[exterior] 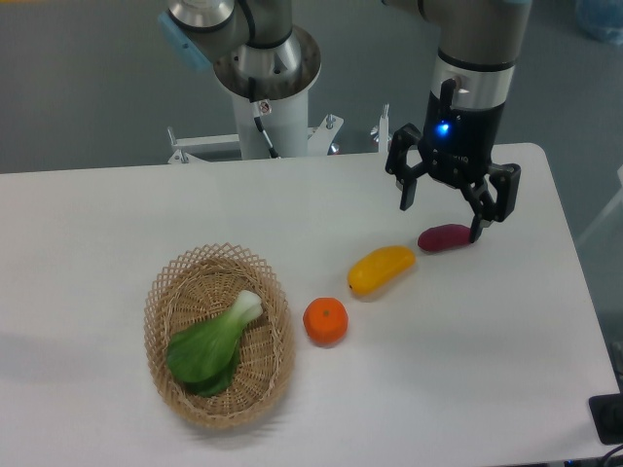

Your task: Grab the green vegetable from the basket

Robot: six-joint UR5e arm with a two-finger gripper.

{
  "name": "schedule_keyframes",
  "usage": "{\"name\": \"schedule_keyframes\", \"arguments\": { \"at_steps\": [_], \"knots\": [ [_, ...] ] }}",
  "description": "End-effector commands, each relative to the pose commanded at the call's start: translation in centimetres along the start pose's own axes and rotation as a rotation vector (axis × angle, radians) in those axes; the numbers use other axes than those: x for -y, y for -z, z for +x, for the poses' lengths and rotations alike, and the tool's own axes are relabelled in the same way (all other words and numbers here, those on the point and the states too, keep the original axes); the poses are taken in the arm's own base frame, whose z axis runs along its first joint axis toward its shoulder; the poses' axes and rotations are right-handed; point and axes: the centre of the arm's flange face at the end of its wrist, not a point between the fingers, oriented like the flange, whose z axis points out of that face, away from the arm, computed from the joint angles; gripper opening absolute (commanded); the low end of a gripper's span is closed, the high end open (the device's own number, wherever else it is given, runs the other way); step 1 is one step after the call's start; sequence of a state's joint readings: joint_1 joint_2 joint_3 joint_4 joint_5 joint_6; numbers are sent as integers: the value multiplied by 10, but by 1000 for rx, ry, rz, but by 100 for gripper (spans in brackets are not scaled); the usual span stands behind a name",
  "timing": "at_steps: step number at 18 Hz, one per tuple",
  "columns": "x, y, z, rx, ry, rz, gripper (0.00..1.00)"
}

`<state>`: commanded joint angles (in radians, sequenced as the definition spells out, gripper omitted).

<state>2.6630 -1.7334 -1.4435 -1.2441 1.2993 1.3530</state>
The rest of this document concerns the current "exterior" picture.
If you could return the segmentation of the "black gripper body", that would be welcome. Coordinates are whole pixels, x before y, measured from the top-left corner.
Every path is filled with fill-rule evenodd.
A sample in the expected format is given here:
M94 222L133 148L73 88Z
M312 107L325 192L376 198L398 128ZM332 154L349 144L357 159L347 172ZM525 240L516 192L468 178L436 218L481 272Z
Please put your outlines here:
M489 109L453 105L457 92L443 90L428 99L423 134L418 143L418 175L456 189L477 189L485 180L494 187L507 180L507 167L493 163L492 149L502 104Z

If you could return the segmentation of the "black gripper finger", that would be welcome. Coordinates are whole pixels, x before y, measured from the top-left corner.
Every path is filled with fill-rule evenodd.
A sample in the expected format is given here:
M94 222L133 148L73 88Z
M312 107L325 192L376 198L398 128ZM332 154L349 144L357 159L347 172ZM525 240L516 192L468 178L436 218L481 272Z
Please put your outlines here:
M421 132L413 124L405 124L393 133L390 143L385 172L395 177L401 191L401 211L413 205L418 179L427 173L424 162L408 164L408 153L413 147L418 147L421 137Z
M483 229L503 222L514 211L521 173L516 163L492 163L483 176L462 184L461 194L473 211L470 243L480 238Z

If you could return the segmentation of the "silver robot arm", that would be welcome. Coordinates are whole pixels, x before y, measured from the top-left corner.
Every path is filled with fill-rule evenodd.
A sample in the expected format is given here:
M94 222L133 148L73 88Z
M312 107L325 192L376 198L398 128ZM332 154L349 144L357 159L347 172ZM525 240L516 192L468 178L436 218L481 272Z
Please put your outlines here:
M385 169L409 208L422 176L461 192L469 230L514 210L521 169L492 159L499 121L531 11L528 1L400 1L397 8L441 31L423 127L378 126ZM288 1L171 1L159 25L182 59L213 69L230 94L247 160L308 155L308 91L320 71L313 37Z

